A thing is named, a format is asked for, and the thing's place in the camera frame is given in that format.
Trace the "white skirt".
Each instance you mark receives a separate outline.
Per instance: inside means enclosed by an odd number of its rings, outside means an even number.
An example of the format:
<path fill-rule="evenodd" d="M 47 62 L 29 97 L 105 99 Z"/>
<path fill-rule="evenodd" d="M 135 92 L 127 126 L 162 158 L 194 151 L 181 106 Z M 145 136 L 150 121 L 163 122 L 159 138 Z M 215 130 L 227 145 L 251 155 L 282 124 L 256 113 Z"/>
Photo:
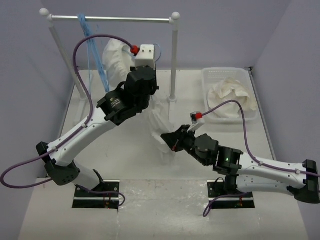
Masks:
<path fill-rule="evenodd" d="M 130 67 L 135 65 L 130 47 L 123 42 L 110 39 L 102 54 L 102 64 L 106 70 L 109 85 L 116 87 L 127 79 Z M 160 101 L 159 94 L 151 96 L 149 107 L 143 111 L 144 122 L 148 124 L 150 141 L 160 156 L 162 165 L 171 165 L 175 160 L 175 152 L 169 150 L 161 138 L 161 134 L 168 134 L 174 129 L 164 102 Z"/>

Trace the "blue wire hanger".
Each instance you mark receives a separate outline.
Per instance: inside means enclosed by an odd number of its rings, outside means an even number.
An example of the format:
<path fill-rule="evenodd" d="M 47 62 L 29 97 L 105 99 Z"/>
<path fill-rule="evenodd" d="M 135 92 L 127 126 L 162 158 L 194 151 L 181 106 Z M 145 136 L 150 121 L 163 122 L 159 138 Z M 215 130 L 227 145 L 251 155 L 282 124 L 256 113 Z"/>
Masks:
<path fill-rule="evenodd" d="M 155 59 L 155 63 L 157 63 L 161 59 L 163 51 L 161 46 L 158 43 L 154 43 L 153 45 L 154 45 L 155 53 L 157 54 L 157 57 Z M 135 58 L 134 54 L 129 52 L 129 50 L 123 49 L 122 52 L 129 55 L 132 59 Z"/>

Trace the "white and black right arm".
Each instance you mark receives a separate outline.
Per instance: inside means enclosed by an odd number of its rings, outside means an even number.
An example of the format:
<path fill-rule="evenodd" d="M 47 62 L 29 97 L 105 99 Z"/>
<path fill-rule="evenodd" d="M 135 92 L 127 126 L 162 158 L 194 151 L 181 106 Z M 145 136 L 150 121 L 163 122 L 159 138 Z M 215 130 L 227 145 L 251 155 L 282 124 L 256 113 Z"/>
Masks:
<path fill-rule="evenodd" d="M 254 157 L 248 152 L 222 146 L 207 134 L 199 136 L 189 125 L 164 133 L 161 138 L 173 152 L 185 151 L 203 166 L 225 176 L 227 196 L 251 192 L 273 192 L 293 196 L 297 201 L 319 204 L 319 174 L 313 160 L 288 163 Z"/>

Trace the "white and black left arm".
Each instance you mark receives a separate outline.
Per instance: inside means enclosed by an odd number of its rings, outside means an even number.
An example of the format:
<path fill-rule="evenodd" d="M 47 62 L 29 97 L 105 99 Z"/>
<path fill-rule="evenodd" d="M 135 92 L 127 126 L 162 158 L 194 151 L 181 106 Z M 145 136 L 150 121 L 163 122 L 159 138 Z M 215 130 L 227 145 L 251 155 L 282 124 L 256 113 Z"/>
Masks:
<path fill-rule="evenodd" d="M 72 183 L 94 197 L 101 195 L 104 190 L 101 175 L 76 163 L 75 158 L 101 135 L 147 109 L 158 89 L 156 70 L 150 66 L 132 67 L 126 81 L 108 92 L 96 107 L 92 106 L 89 115 L 72 130 L 53 142 L 40 142 L 36 146 L 38 153 L 45 155 L 47 175 L 58 186 Z"/>

